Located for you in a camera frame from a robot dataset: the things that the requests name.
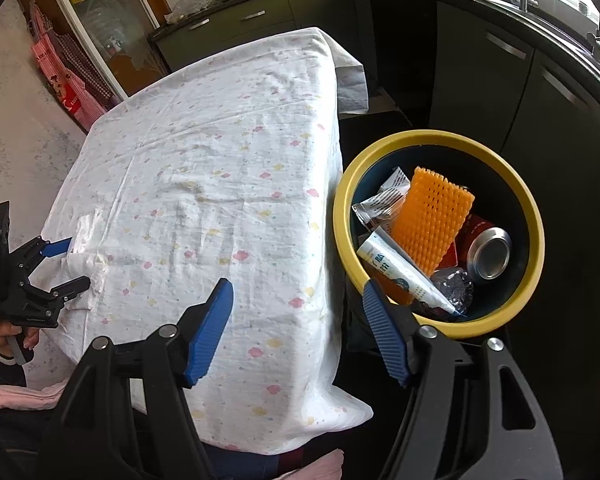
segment red soda can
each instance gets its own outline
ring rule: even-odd
[[[509,265],[509,234],[478,215],[466,218],[456,241],[460,266],[476,283],[497,278]]]

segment plastic wrapper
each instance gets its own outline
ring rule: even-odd
[[[461,315],[381,227],[376,228],[360,245],[358,256],[402,290],[412,294],[436,317]]]
[[[380,186],[378,194],[351,208],[362,224],[372,231],[381,226],[385,232],[391,232],[391,224],[400,212],[404,198],[409,192],[411,182],[400,168],[394,168],[389,179]]]
[[[474,299],[474,282],[466,270],[462,267],[439,269],[433,273],[431,281],[460,314],[466,314]]]
[[[191,14],[205,10],[219,0],[178,0],[169,14],[165,14],[164,19],[167,23],[173,25],[183,20]]]

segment trash bin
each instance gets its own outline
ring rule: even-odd
[[[472,213],[507,231],[512,247],[504,273],[487,285],[476,285],[474,300],[461,322],[416,316],[452,338],[485,334],[512,319],[533,294],[544,261],[544,231],[533,196],[520,176],[499,155],[474,140],[437,130],[411,130],[385,137],[361,152],[338,186],[333,228],[344,269],[358,293],[369,275],[356,250],[366,229],[352,214],[351,204],[378,192],[400,166],[407,176],[420,166],[447,177],[474,194]],[[357,308],[349,298],[349,307]]]

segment plastic bag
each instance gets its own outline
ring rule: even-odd
[[[171,8],[170,14],[165,14],[164,19],[173,25],[191,14],[205,10],[218,0],[178,0]]]
[[[439,269],[431,275],[431,281],[460,314],[466,313],[474,298],[474,282],[466,270],[462,267]]]
[[[372,231],[381,226],[385,232],[391,233],[391,224],[404,203],[411,182],[400,168],[394,168],[389,179],[380,186],[378,194],[351,208],[362,224]]]

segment blue gripper pad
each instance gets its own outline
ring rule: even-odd
[[[189,362],[184,378],[190,386],[206,375],[214,358],[216,348],[226,322],[234,306],[234,287],[228,280],[222,279],[206,300],[208,311],[198,331],[189,342]]]
[[[40,251],[40,254],[46,256],[47,258],[51,258],[52,256],[58,256],[58,254],[64,254],[69,250],[70,244],[71,238],[65,238],[64,240],[60,240],[59,242],[47,244],[45,248]]]
[[[365,283],[362,307],[365,309],[366,320],[374,333],[386,370],[400,386],[405,386],[410,375],[407,349],[400,332],[384,308],[382,297],[384,292],[377,290],[371,280]]]

